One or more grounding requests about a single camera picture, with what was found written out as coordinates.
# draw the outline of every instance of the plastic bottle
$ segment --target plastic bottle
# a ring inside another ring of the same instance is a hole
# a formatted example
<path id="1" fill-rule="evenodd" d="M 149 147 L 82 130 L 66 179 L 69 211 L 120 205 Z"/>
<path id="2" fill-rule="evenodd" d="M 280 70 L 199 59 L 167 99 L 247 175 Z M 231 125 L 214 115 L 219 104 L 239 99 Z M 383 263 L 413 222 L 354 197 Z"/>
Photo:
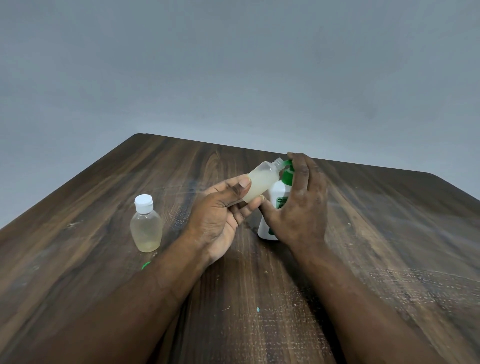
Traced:
<path id="1" fill-rule="evenodd" d="M 283 168 L 284 161 L 282 158 L 278 158 L 274 162 L 263 162 L 251 171 L 248 176 L 252 181 L 252 186 L 243 200 L 249 203 L 268 190 L 272 184 L 280 179 L 280 171 Z"/>
<path id="2" fill-rule="evenodd" d="M 283 205 L 287 203 L 290 191 L 292 190 L 295 170 L 293 169 L 291 160 L 286 161 L 285 164 L 289 165 L 290 168 L 283 172 L 282 180 L 276 182 L 268 189 L 270 202 L 275 208 L 282 208 Z M 266 240 L 278 240 L 273 230 L 265 222 L 263 216 L 262 221 L 260 221 L 260 226 L 258 227 L 258 236 Z"/>
<path id="3" fill-rule="evenodd" d="M 153 210 L 153 199 L 149 194 L 135 198 L 137 212 L 130 221 L 130 231 L 138 250 L 152 252 L 160 246 L 163 232 L 163 220 Z"/>

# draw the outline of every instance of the person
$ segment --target person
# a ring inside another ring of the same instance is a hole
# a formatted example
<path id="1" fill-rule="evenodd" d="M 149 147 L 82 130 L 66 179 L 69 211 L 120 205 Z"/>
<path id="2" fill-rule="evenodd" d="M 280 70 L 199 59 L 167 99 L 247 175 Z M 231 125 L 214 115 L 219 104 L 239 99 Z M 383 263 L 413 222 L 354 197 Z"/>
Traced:
<path id="1" fill-rule="evenodd" d="M 181 236 L 148 269 L 32 352 L 35 363 L 145 363 L 195 282 L 221 258 L 238 226 L 260 208 L 312 286 L 352 363 L 445 363 L 398 314 L 362 284 L 325 244 L 327 181 L 304 154 L 288 154 L 295 168 L 290 198 L 275 209 L 246 195 L 247 175 L 210 187 L 195 200 Z"/>

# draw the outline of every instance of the brown wooden tabletop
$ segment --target brown wooden tabletop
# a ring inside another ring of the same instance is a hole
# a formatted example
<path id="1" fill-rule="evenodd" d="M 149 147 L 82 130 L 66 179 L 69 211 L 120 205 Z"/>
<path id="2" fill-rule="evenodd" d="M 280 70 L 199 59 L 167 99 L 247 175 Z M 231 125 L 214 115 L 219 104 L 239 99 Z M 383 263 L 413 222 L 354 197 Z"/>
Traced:
<path id="1" fill-rule="evenodd" d="M 136 134 L 0 230 L 0 363 L 161 254 L 198 191 L 277 157 Z M 480 202 L 427 173 L 317 162 L 332 249 L 448 362 L 480 362 Z M 156 253 L 130 236 L 139 194 L 167 223 Z M 151 363 L 344 361 L 308 282 L 284 246 L 260 241 L 259 222 L 251 216 L 194 286 Z"/>

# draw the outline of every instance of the hand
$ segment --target hand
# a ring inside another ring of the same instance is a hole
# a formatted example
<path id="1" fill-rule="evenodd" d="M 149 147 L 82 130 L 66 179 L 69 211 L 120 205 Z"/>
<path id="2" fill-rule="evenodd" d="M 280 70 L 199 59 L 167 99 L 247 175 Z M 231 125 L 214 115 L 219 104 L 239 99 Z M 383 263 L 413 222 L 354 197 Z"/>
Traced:
<path id="1" fill-rule="evenodd" d="M 210 187 L 193 203 L 186 233 L 190 233 L 206 248 L 210 263 L 227 252 L 238 226 L 265 200 L 259 196 L 248 205 L 241 202 L 227 208 L 241 200 L 251 184 L 250 178 L 244 174 Z"/>
<path id="2" fill-rule="evenodd" d="M 291 250 L 312 243 L 324 245 L 327 227 L 327 181 L 317 164 L 304 154 L 289 153 L 295 174 L 287 203 L 276 209 L 265 200 L 260 210 L 275 236 Z"/>

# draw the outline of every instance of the bottle label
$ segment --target bottle label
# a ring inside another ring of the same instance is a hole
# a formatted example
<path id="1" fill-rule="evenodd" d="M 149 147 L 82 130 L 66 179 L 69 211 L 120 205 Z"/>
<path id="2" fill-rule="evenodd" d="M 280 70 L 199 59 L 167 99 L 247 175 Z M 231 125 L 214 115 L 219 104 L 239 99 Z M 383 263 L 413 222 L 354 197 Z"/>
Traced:
<path id="1" fill-rule="evenodd" d="M 277 207 L 277 208 L 282 208 L 283 205 L 287 203 L 287 200 L 288 200 L 288 196 L 279 197 L 278 199 L 276 199 L 276 207 Z M 275 234 L 273 233 L 272 228 L 268 229 L 268 234 L 269 234 L 269 235 L 275 235 Z"/>

